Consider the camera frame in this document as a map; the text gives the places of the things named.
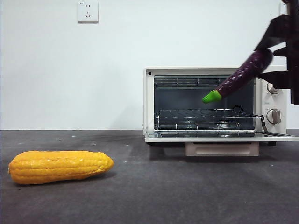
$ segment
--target oven rack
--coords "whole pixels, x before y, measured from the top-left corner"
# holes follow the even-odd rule
[[[155,78],[155,87],[215,87],[225,78]]]
[[[223,130],[239,129],[238,121],[218,121],[218,122],[158,122],[155,126],[157,130]]]
[[[159,110],[156,130],[223,130],[240,129],[248,119],[263,116],[246,113],[241,106],[233,109]]]
[[[261,118],[262,116],[246,113],[240,106],[234,109],[187,109],[187,110],[159,110],[157,119],[182,119],[182,118]]]

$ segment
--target dark gray tabletop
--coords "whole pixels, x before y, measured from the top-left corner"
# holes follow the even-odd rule
[[[1,223],[297,224],[298,147],[262,143],[256,158],[186,158],[181,144],[148,146],[142,131],[2,131]],[[8,164],[28,150],[101,151],[115,165],[82,181],[14,184]]]

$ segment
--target electrical outlet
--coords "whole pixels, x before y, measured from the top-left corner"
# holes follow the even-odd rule
[[[96,0],[78,3],[78,22],[99,22],[99,4]]]

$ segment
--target control knob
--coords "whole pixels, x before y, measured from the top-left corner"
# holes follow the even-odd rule
[[[280,118],[280,110],[278,109],[272,109],[269,110],[267,113],[267,120],[271,123],[271,124],[280,124],[281,122],[281,118]]]
[[[267,84],[267,90],[271,94],[278,94],[279,93],[279,89],[275,89],[274,86],[271,83]]]

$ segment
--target toaster oven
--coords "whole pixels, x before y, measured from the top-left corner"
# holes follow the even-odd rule
[[[287,91],[256,78],[215,103],[202,98],[237,67],[147,67],[143,75],[145,142],[184,142],[186,155],[259,154],[259,142],[298,141],[286,134]],[[265,72],[284,71],[269,66]]]

